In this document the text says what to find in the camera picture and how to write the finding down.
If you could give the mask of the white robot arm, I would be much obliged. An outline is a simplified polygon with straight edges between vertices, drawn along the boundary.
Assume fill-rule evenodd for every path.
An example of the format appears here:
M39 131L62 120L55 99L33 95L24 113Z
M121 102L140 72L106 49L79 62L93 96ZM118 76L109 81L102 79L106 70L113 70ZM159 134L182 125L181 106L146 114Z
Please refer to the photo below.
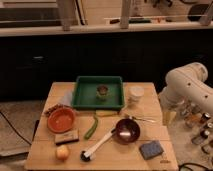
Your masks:
M158 95L165 126L173 120L175 109L187 100L213 114L213 88L205 84L207 78L208 70L199 62L172 69L166 74L166 86Z

